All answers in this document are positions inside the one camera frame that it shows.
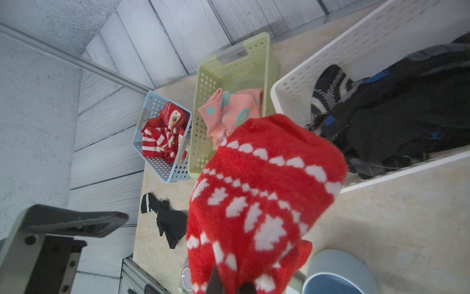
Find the pink sock with teal leaves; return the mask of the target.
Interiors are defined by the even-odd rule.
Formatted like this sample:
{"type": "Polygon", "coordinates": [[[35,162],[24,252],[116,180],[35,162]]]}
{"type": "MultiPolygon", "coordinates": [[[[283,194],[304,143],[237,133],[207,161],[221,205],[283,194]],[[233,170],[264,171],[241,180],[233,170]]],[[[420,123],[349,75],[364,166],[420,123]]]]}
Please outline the pink sock with teal leaves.
{"type": "Polygon", "coordinates": [[[260,118],[264,90],[250,88],[230,93],[219,88],[198,112],[206,124],[206,135],[217,149],[237,127],[251,118],[260,118]]]}

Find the red sock white dot pattern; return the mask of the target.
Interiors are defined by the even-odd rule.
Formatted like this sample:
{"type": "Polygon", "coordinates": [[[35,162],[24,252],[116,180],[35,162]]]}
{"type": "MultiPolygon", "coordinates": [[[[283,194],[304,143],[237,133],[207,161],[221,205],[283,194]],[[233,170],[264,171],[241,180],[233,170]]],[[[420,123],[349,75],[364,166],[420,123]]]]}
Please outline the red sock white dot pattern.
{"type": "Polygon", "coordinates": [[[281,294],[308,260],[304,235],[334,203],[348,166],[331,142],[275,114],[250,119],[218,147],[189,203],[192,289],[214,270],[229,294],[253,283],[281,294]]]}

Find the red white striped sock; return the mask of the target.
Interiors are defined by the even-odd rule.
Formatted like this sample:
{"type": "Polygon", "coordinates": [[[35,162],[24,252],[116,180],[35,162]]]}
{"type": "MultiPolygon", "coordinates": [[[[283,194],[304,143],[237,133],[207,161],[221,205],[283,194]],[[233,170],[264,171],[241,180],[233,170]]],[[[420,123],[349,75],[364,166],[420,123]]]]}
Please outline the red white striped sock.
{"type": "Polygon", "coordinates": [[[186,127],[187,122],[184,122],[178,133],[174,134],[162,118],[149,120],[141,130],[144,157],[164,158],[167,162],[173,163],[186,127]]]}

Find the black sock with blue patch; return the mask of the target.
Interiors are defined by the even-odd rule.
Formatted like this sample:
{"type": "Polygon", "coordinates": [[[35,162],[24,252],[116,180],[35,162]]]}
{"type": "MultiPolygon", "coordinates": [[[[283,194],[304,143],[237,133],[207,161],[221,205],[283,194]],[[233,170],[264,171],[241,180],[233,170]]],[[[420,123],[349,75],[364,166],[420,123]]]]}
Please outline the black sock with blue patch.
{"type": "Polygon", "coordinates": [[[152,212],[155,213],[160,236],[165,235],[170,249],[175,249],[187,233],[188,215],[183,211],[171,209],[169,201],[158,200],[149,192],[142,197],[141,213],[152,212]]]}

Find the black sock with white label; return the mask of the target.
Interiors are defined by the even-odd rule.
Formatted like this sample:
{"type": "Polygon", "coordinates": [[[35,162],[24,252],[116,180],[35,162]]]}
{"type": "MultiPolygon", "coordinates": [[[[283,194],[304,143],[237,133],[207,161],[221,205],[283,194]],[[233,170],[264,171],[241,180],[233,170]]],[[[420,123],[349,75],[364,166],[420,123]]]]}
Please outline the black sock with white label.
{"type": "Polygon", "coordinates": [[[470,37],[411,53],[348,90],[322,135],[362,179],[470,143],[470,37]]]}

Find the red bear Christmas sock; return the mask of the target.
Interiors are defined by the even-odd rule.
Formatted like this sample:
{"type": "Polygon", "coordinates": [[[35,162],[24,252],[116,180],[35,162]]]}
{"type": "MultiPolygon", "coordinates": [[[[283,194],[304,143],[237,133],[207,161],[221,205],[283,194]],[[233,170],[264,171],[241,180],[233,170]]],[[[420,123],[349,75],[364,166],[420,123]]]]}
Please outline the red bear Christmas sock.
{"type": "Polygon", "coordinates": [[[168,102],[164,108],[159,111],[159,115],[161,119],[163,119],[167,128],[169,128],[173,133],[180,133],[181,129],[183,132],[185,131],[189,115],[180,107],[168,102]]]}

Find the black blue sport sock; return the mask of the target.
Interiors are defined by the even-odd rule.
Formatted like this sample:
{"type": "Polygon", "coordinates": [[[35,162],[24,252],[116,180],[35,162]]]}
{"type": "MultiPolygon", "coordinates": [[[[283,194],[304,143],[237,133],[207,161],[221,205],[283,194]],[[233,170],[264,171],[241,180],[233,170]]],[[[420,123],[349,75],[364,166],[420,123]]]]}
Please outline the black blue sport sock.
{"type": "Polygon", "coordinates": [[[359,92],[388,76],[390,71],[383,70],[372,77],[352,80],[340,66],[330,65],[322,72],[314,86],[310,104],[310,122],[305,128],[320,134],[318,129],[337,105],[353,100],[359,92]]]}

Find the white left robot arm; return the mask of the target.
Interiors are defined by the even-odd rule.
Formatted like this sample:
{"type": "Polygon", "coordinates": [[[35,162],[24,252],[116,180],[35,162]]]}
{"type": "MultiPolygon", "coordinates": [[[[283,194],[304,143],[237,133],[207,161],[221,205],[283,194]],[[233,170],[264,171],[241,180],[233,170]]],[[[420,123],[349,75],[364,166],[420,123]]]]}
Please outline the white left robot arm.
{"type": "Polygon", "coordinates": [[[88,238],[104,238],[129,220],[118,211],[80,212],[33,205],[1,240],[1,293],[68,294],[88,238]]]}

